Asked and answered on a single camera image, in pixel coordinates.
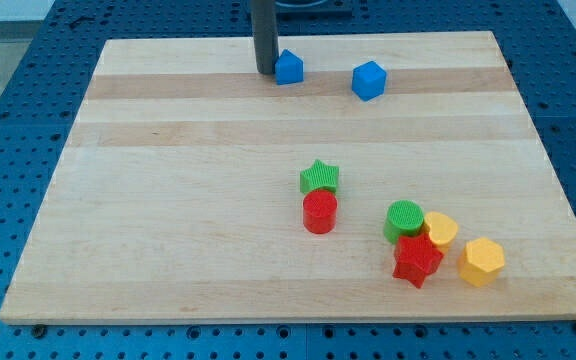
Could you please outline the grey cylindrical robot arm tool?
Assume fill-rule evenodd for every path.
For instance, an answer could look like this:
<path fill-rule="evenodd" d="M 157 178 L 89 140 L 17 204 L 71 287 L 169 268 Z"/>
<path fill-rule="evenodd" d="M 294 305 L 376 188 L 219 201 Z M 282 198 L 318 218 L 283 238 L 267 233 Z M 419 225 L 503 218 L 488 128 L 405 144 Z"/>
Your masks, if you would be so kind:
<path fill-rule="evenodd" d="M 272 75 L 278 58 L 275 1 L 251 0 L 250 15 L 257 70 L 260 74 Z"/>

